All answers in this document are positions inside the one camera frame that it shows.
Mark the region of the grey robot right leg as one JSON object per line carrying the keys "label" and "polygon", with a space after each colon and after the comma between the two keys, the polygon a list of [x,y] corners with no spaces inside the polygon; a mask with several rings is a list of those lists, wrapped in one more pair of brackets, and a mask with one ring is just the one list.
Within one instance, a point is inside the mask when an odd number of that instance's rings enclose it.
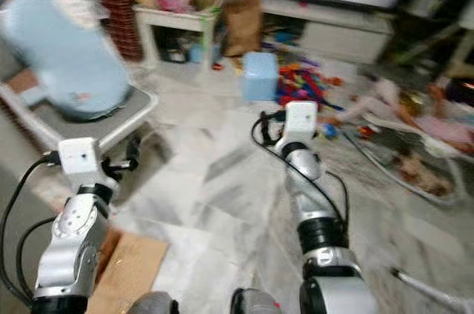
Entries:
{"label": "grey robot right leg", "polygon": [[237,288],[230,302],[230,314],[282,314],[280,304],[263,290]]}

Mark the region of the grey robot leg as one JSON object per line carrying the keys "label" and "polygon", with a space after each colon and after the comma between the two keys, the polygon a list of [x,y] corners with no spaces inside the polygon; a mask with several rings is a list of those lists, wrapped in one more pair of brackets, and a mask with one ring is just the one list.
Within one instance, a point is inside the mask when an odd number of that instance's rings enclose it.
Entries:
{"label": "grey robot leg", "polygon": [[139,297],[125,314],[179,314],[178,301],[164,291],[153,291]]}
{"label": "grey robot leg", "polygon": [[280,304],[263,290],[237,288],[230,302],[230,314],[282,314]]}

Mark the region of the black storage box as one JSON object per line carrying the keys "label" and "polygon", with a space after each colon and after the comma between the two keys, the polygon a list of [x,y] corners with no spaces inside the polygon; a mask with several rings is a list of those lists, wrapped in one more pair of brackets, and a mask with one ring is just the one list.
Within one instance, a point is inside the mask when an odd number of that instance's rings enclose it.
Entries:
{"label": "black storage box", "polygon": [[190,63],[189,50],[183,47],[160,47],[159,57],[163,62],[187,64]]}

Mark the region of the white metal rod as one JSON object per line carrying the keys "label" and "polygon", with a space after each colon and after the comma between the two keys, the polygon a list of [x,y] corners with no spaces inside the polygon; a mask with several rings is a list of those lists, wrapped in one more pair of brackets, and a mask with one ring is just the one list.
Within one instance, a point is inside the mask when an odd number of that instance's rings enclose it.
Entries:
{"label": "white metal rod", "polygon": [[448,310],[453,310],[461,314],[474,314],[474,298],[444,293],[444,291],[431,287],[430,284],[426,284],[423,281],[419,281],[416,278],[407,275],[404,271],[396,269],[396,267],[390,267],[389,271],[393,277],[403,281],[403,283],[408,287],[413,288],[418,291],[418,293],[426,295],[426,297],[429,297],[431,300],[436,301],[436,303],[443,305],[443,307],[448,308]]}

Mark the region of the brown paper bag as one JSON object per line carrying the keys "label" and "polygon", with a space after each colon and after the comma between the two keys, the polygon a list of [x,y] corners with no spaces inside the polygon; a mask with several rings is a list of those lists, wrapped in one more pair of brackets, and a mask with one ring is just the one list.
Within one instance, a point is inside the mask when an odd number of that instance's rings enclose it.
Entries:
{"label": "brown paper bag", "polygon": [[224,3],[223,9],[227,40],[222,55],[236,57],[260,50],[263,33],[261,0],[230,0]]}

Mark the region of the light blue baby rocker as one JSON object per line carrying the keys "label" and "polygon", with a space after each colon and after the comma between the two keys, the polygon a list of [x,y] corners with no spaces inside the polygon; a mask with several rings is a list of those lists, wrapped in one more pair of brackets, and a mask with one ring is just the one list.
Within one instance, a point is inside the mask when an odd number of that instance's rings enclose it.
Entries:
{"label": "light blue baby rocker", "polygon": [[43,148],[92,137],[108,150],[140,128],[158,98],[133,83],[131,68],[105,33],[99,0],[6,0],[4,46],[33,74],[0,91],[13,118]]}

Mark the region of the red tiled column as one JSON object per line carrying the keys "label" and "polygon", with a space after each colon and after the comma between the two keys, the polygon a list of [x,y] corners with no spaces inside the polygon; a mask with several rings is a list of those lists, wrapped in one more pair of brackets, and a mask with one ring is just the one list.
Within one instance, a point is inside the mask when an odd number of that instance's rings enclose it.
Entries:
{"label": "red tiled column", "polygon": [[140,62],[143,52],[133,15],[133,0],[101,0],[101,3],[109,12],[106,30],[116,49],[125,60]]}

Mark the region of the grey robot left leg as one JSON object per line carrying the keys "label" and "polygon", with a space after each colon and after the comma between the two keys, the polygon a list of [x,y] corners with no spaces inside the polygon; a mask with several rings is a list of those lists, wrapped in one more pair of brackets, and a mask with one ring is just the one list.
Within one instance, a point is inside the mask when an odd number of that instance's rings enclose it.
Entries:
{"label": "grey robot left leg", "polygon": [[139,297],[125,314],[179,314],[178,301],[164,291],[153,291]]}

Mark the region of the brown cardboard sheet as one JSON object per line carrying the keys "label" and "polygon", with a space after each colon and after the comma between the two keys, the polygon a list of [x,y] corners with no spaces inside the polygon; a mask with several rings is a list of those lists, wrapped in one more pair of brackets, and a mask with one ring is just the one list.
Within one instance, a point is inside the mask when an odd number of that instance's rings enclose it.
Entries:
{"label": "brown cardboard sheet", "polygon": [[152,290],[167,250],[167,244],[152,237],[109,229],[85,314],[128,314]]}

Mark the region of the light blue plastic box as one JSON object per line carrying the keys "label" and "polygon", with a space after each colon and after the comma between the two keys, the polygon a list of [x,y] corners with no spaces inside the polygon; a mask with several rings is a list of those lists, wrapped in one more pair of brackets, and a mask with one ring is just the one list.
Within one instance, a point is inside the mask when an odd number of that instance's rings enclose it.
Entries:
{"label": "light blue plastic box", "polygon": [[241,58],[243,80],[241,97],[248,101],[274,101],[280,73],[278,59],[273,53],[250,51]]}

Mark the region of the colourful toy pile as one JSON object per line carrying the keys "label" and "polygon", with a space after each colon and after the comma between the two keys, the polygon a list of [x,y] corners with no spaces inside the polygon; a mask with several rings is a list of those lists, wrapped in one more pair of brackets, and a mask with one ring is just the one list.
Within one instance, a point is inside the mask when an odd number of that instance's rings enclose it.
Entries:
{"label": "colourful toy pile", "polygon": [[344,110],[327,100],[329,87],[341,86],[341,79],[325,77],[317,67],[308,64],[286,64],[278,68],[275,102],[314,101],[332,110]]}

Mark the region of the child in pink clothes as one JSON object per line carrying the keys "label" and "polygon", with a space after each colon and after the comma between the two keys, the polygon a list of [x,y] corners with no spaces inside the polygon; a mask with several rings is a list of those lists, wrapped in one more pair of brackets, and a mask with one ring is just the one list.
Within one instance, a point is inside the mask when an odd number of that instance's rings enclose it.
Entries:
{"label": "child in pink clothes", "polygon": [[379,79],[368,94],[359,96],[346,110],[321,116],[318,122],[338,127],[365,114],[375,115],[409,125],[462,153],[474,154],[474,121],[470,121],[474,118],[473,105],[451,101],[440,84],[429,84],[426,103],[420,110],[413,111],[401,100],[403,93],[402,87],[394,81]]}

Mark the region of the white television stand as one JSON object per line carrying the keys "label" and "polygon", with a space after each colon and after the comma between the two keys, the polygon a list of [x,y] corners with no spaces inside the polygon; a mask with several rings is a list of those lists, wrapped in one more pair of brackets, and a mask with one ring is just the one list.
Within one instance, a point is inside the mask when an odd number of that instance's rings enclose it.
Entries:
{"label": "white television stand", "polygon": [[373,64],[393,37],[378,13],[333,8],[298,0],[261,0],[263,12],[304,21],[298,48],[347,62]]}

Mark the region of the white shelf unit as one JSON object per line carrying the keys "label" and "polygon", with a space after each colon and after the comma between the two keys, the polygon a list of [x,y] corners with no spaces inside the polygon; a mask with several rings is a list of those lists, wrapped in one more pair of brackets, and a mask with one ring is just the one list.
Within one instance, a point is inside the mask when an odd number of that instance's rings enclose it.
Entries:
{"label": "white shelf unit", "polygon": [[169,10],[157,10],[146,8],[145,6],[133,6],[136,26],[138,26],[138,37],[142,46],[143,58],[140,66],[146,70],[157,68],[158,53],[155,39],[153,38],[153,27],[172,27],[177,30],[187,30],[187,32],[197,32],[201,34],[201,47],[203,47],[203,61],[200,71],[207,73],[214,65],[211,60],[213,53],[214,33],[216,24],[222,8],[219,6],[210,7],[204,10],[197,10],[192,13],[174,13]]}

